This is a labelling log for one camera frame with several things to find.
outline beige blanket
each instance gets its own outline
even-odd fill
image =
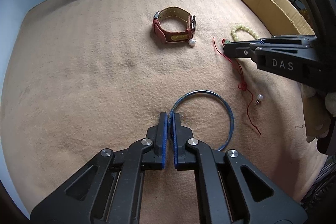
[[[158,10],[179,6],[197,16],[196,46],[164,45],[152,34]],[[28,211],[102,148],[143,138],[183,94],[209,89],[235,117],[228,148],[243,153],[296,200],[325,156],[306,143],[295,82],[240,60],[249,89],[264,101],[250,108],[231,64],[214,49],[243,23],[269,32],[240,0],[47,0],[26,15],[10,59],[1,101],[1,141],[14,185]],[[251,39],[247,33],[240,38]],[[218,148],[229,118],[215,100],[197,97],[178,111],[194,136]],[[193,172],[147,172],[142,223],[197,223]]]

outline pearl bracelet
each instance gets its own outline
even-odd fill
[[[239,38],[238,38],[237,33],[236,33],[236,31],[238,31],[239,29],[242,29],[243,31],[248,32],[250,35],[252,35],[254,37],[255,40],[259,39],[259,35],[257,35],[256,32],[253,31],[250,27],[244,26],[242,24],[238,24],[238,25],[234,25],[232,27],[232,30],[231,30],[231,35],[232,35],[233,39],[235,40],[235,42],[239,41]]]

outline leather watch strap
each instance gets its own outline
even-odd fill
[[[178,17],[186,22],[184,32],[169,32],[161,27],[160,20],[168,17]],[[194,36],[196,29],[196,16],[179,7],[168,7],[157,12],[153,18],[153,30],[162,42],[176,43],[187,42]]]

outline red string bracelet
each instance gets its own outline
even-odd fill
[[[225,42],[225,39],[222,40],[223,47],[225,47],[225,43],[224,43],[224,42]],[[242,90],[242,91],[246,91],[246,90],[247,90],[247,91],[251,94],[252,99],[251,99],[250,103],[248,104],[248,106],[247,106],[247,108],[246,108],[246,114],[247,114],[247,116],[248,116],[248,118],[249,118],[249,120],[250,120],[251,125],[253,125],[254,128],[258,131],[259,135],[261,135],[261,132],[260,132],[259,129],[253,124],[253,122],[252,122],[252,120],[251,120],[251,118],[250,118],[249,107],[250,107],[250,105],[251,105],[252,102],[253,102],[253,94],[252,94],[252,92],[247,88],[247,83],[245,82],[244,74],[243,74],[243,69],[242,69],[241,65],[239,64],[238,60],[235,59],[236,63],[238,64],[238,68],[237,68],[237,67],[234,65],[234,63],[232,62],[232,60],[231,60],[230,58],[228,58],[225,54],[221,53],[221,52],[217,49],[217,47],[216,47],[216,43],[215,43],[215,38],[213,38],[213,44],[214,44],[216,50],[219,52],[219,54],[221,54],[223,57],[225,57],[227,60],[229,60],[230,63],[232,64],[233,68],[239,73],[239,75],[240,75],[240,83],[238,84],[238,89],[240,89],[240,90]]]

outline cardboard box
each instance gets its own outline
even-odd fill
[[[311,34],[313,29],[289,0],[242,0],[271,35]]]

